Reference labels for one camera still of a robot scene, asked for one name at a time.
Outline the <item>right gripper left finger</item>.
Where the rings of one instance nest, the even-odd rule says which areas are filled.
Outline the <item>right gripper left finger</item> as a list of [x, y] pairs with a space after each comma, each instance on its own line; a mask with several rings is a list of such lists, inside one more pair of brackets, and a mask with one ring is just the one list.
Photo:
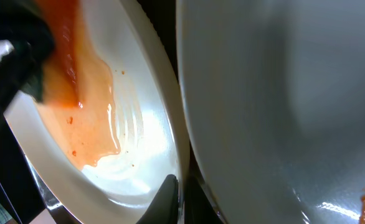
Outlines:
[[137, 224], [177, 224], [178, 208], [178, 180], [175, 175], [169, 174]]

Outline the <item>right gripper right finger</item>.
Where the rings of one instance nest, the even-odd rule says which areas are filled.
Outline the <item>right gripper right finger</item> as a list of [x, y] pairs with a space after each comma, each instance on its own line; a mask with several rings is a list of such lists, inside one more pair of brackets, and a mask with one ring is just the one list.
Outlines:
[[223, 224], [206, 195], [206, 187], [194, 177], [189, 176], [185, 190], [185, 224]]

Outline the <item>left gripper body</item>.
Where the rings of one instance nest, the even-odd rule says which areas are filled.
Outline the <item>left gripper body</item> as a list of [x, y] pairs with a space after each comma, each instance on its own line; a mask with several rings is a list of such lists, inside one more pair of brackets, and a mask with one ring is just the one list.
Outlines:
[[34, 1], [0, 1], [0, 41], [14, 47], [0, 56], [0, 127], [17, 92], [36, 76], [55, 49], [49, 26]]

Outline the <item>orange green scrub sponge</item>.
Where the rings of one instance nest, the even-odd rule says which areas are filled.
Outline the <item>orange green scrub sponge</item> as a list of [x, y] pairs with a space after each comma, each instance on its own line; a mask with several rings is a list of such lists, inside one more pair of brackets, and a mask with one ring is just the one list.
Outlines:
[[77, 0], [38, 0], [41, 16], [54, 37], [55, 50], [42, 64], [39, 105], [99, 108], [114, 104], [110, 67], [93, 48]]

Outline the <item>cream plate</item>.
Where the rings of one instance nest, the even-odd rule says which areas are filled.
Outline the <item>cream plate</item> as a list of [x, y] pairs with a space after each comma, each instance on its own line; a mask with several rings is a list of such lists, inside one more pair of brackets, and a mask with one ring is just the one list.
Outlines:
[[20, 92], [6, 112], [24, 154], [82, 223], [137, 223], [167, 175], [182, 222], [189, 136], [178, 81], [136, 1], [80, 1], [93, 48], [109, 66], [114, 104], [39, 105]]

